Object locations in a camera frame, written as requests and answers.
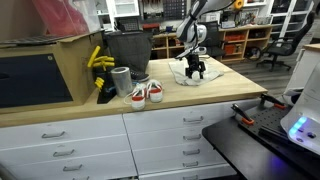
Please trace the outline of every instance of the cardboard box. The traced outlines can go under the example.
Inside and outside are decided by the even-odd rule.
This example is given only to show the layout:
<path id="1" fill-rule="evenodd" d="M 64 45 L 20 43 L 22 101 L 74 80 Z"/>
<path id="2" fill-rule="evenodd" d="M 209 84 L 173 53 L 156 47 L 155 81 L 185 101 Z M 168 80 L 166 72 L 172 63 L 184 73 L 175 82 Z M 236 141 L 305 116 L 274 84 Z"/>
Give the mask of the cardboard box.
<path id="1" fill-rule="evenodd" d="M 87 67 L 101 32 L 54 44 L 0 48 L 0 113 L 81 105 L 94 90 Z"/>

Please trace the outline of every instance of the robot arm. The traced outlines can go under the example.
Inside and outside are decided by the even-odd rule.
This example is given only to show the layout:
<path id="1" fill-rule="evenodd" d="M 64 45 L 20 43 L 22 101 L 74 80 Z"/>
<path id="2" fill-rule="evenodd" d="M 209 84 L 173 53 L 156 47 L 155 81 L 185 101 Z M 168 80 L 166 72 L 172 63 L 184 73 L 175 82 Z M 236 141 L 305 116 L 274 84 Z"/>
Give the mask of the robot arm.
<path id="1" fill-rule="evenodd" d="M 236 0 L 197 0 L 191 7 L 187 17 L 177 29 L 177 38 L 184 43 L 185 51 L 176 59 L 186 57 L 189 67 L 186 68 L 186 76 L 193 80 L 203 79 L 206 70 L 204 62 L 199 61 L 200 54 L 206 53 L 206 48 L 198 44 L 205 40 L 207 29 L 204 25 L 198 25 L 197 19 L 205 13 L 223 10 L 232 5 Z"/>
<path id="2" fill-rule="evenodd" d="M 177 28 L 177 38 L 184 42 L 186 49 L 195 48 L 206 37 L 206 28 L 197 25 L 197 19 L 205 13 L 220 11 L 232 5 L 235 0 L 197 0 L 191 7 L 187 17 Z"/>

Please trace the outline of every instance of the sneaker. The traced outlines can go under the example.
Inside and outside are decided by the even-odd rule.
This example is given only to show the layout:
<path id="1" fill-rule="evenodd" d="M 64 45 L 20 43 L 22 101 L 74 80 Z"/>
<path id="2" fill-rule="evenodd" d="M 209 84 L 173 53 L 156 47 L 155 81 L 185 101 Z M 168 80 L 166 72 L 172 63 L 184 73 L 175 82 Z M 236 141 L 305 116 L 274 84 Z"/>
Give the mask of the sneaker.
<path id="1" fill-rule="evenodd" d="M 142 110 L 146 105 L 146 102 L 145 102 L 145 99 L 146 99 L 145 97 L 147 95 L 146 93 L 147 93 L 146 85 L 137 84 L 136 87 L 133 89 L 133 91 L 125 97 L 124 102 L 126 104 L 131 104 L 131 107 L 133 110 L 136 110 L 136 111 Z M 132 96 L 131 103 L 126 102 L 126 98 L 128 96 Z"/>
<path id="2" fill-rule="evenodd" d="M 145 82 L 149 80 L 149 74 L 145 74 L 143 72 L 138 72 L 134 70 L 130 70 L 131 79 L 133 81 Z"/>
<path id="3" fill-rule="evenodd" d="M 159 81 L 151 79 L 147 84 L 147 97 L 151 102 L 161 102 L 163 99 L 163 88 Z"/>

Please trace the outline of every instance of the glowing light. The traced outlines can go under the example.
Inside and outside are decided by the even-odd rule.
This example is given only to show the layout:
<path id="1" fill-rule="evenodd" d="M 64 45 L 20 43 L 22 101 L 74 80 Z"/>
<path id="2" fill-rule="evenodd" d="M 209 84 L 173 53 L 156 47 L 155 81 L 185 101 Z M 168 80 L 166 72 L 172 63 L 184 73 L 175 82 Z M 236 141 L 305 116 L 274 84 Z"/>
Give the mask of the glowing light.
<path id="1" fill-rule="evenodd" d="M 295 129 L 299 129 L 299 128 L 301 128 L 301 126 L 302 126 L 302 124 L 297 124 L 297 123 L 296 123 L 296 124 L 294 124 L 293 127 L 294 127 Z"/>
<path id="2" fill-rule="evenodd" d="M 289 134 L 295 134 L 305 122 L 307 122 L 307 117 L 300 117 L 299 120 L 290 129 Z"/>
<path id="3" fill-rule="evenodd" d="M 295 133 L 297 132 L 297 130 L 298 130 L 298 129 L 291 128 L 290 131 L 289 131 L 289 133 L 290 133 L 290 134 L 295 134 Z"/>
<path id="4" fill-rule="evenodd" d="M 301 123 L 301 124 L 304 124 L 306 121 L 307 121 L 307 117 L 304 117 L 304 116 L 302 116 L 302 117 L 298 120 L 298 122 Z"/>

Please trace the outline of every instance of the yellow object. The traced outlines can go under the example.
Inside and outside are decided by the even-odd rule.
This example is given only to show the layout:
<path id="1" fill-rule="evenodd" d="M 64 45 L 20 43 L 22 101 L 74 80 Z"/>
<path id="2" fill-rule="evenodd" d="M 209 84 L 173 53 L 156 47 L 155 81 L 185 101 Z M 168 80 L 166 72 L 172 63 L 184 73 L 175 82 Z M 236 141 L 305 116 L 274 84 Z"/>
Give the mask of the yellow object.
<path id="1" fill-rule="evenodd" d="M 113 62 L 97 62 L 93 64 L 93 67 L 99 67 L 99 66 L 114 66 Z"/>
<path id="2" fill-rule="evenodd" d="M 114 58 L 109 57 L 109 56 L 101 56 L 101 57 L 95 58 L 94 62 L 96 62 L 96 61 L 112 61 L 112 62 L 114 62 Z"/>
<path id="3" fill-rule="evenodd" d="M 97 77 L 97 81 L 104 83 L 104 80 L 101 77 Z"/>
<path id="4" fill-rule="evenodd" d="M 96 82 L 94 82 L 94 84 L 99 88 L 99 91 L 101 92 L 101 89 L 104 84 L 104 80 L 100 77 L 97 77 Z"/>
<path id="5" fill-rule="evenodd" d="M 243 7 L 243 0 L 236 0 L 233 5 L 236 10 L 240 10 Z"/>
<path id="6" fill-rule="evenodd" d="M 93 61 L 95 60 L 98 52 L 100 51 L 101 47 L 100 46 L 97 46 L 96 49 L 93 51 L 93 53 L 91 54 L 91 57 L 89 59 L 89 62 L 88 62 L 88 67 L 91 67 L 92 64 L 93 64 Z"/>

